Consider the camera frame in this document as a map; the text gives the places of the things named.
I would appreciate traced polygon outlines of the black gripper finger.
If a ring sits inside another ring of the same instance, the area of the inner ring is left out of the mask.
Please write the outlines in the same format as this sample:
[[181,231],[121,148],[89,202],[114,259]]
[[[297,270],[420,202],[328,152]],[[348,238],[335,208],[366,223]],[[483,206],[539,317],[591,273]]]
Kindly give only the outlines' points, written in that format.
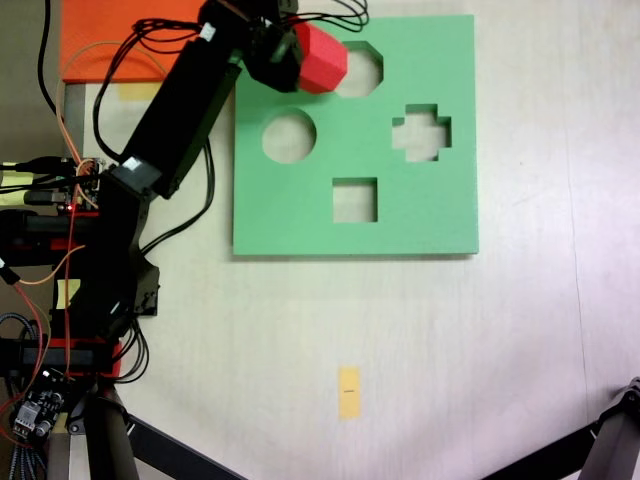
[[302,47],[294,30],[285,31],[280,36],[274,50],[275,63],[301,63]]

